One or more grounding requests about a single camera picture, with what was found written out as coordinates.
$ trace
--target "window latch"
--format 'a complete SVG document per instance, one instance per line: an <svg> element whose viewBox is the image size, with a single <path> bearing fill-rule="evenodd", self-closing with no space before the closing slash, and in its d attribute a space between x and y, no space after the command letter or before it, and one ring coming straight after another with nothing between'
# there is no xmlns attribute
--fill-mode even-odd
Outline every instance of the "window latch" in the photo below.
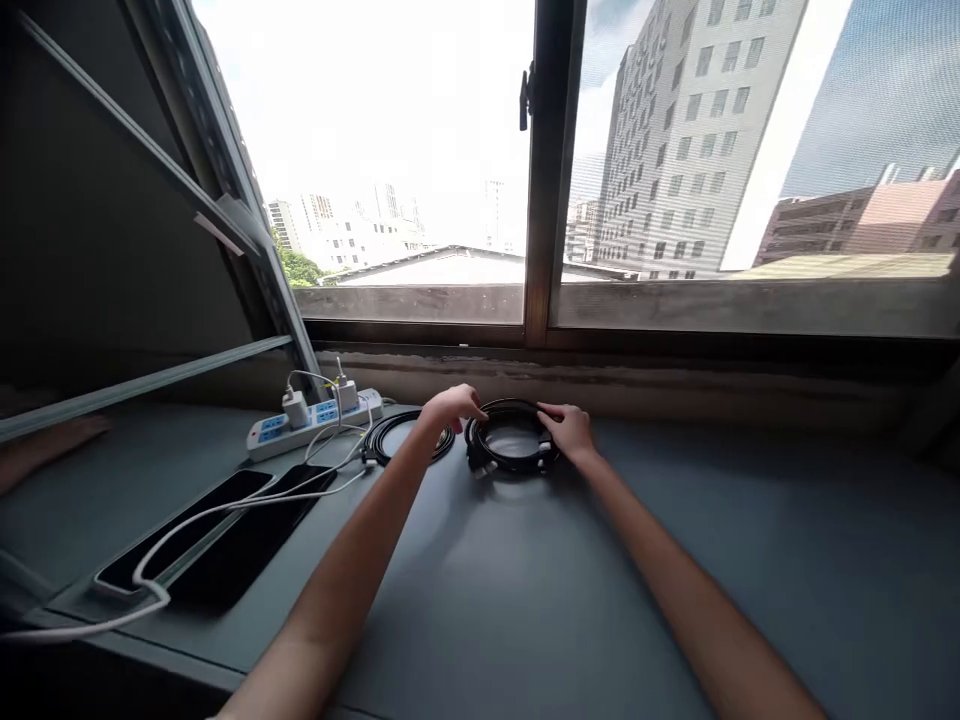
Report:
<svg viewBox="0 0 960 720"><path fill-rule="evenodd" d="M527 129L527 115L533 117L534 94L537 89L537 76L533 71L533 63L530 63L530 70L523 71L523 77L520 79L520 132Z"/></svg>

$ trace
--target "power strip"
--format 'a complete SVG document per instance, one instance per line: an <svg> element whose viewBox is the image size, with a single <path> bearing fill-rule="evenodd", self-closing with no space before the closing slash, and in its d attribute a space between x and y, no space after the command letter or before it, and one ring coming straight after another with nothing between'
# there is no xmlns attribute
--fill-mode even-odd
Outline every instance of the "power strip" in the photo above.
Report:
<svg viewBox="0 0 960 720"><path fill-rule="evenodd" d="M367 421L367 407L374 420L383 417L383 401L380 393L373 389L361 390L358 395L366 403L357 401L352 408L343 411L344 425L361 425ZM323 428L337 424L337 401L311 405L307 408L307 424L294 430L290 427L290 419L284 415L259 420L247 433L247 453L254 462L260 462L275 455L282 455L298 447L309 444L314 435Z"/></svg>

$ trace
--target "black cable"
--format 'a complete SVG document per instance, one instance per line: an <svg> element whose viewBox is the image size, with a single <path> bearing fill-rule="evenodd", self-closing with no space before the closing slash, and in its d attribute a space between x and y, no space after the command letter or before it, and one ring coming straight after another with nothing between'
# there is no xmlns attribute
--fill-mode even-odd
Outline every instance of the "black cable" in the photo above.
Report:
<svg viewBox="0 0 960 720"><path fill-rule="evenodd" d="M463 436L467 442L467 461L474 473L485 473L501 469L512 474L543 472L547 466L556 462L560 451L553 445L553 437L540 422L537 411L540 409L532 402L519 398L494 400L481 408L489 420L479 422L470 419L464 428ZM526 428L536 433L539 448L537 452L523 456L503 455L490 447L487 437L494 428L510 426Z"/></svg>
<svg viewBox="0 0 960 720"><path fill-rule="evenodd" d="M388 455L383 449L383 438L398 425L413 422L418 417L420 417L419 410L408 410L407 412L397 413L396 415L384 418L374 425L373 429L370 430L363 439L363 451L361 454L363 460L374 459L380 465L386 467L387 463L390 462L390 458L393 456ZM430 458L430 462L434 463L442 458L449 452L451 447L453 447L453 430L445 427L440 434L440 439L437 441L437 446L433 449L433 456Z"/></svg>

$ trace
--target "gray desk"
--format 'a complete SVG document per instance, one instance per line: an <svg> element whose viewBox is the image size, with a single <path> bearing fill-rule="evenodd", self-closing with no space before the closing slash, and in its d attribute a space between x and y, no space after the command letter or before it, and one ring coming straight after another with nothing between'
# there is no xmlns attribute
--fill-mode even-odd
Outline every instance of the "gray desk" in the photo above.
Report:
<svg viewBox="0 0 960 720"><path fill-rule="evenodd" d="M64 588L50 612L118 608L92 573L227 477L257 413L132 406L104 441L0 503L0 545ZM960 489L877 448L596 422L600 449L838 718L956 717ZM342 456L338 439L317 461ZM298 453L262 463L281 473ZM341 479L350 477L348 467ZM249 671L379 470L324 498L224 616L126 628L184 672ZM337 693L405 718L710 717L642 580L575 477L477 483L462 440L427 474Z"/></svg>

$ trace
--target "sky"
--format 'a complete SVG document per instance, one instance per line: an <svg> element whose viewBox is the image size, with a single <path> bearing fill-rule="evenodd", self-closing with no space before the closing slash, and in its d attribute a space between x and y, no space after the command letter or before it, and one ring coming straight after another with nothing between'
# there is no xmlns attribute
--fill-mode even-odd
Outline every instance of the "sky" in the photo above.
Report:
<svg viewBox="0 0 960 720"><path fill-rule="evenodd" d="M616 74L653 0L590 0L570 199L599 195ZM520 74L533 0L194 0L266 199L414 194L428 233L480 232L483 181L505 183L522 240L529 133ZM960 3L854 0L782 195L912 179L960 147Z"/></svg>

